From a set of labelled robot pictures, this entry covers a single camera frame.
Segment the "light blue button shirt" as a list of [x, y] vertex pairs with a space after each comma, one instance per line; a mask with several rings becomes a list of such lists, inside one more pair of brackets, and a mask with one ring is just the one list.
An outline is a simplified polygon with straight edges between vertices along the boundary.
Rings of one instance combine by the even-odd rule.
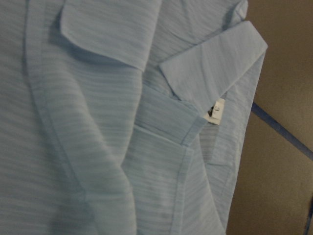
[[1, 1], [1, 234], [224, 235], [267, 50], [247, 8]]

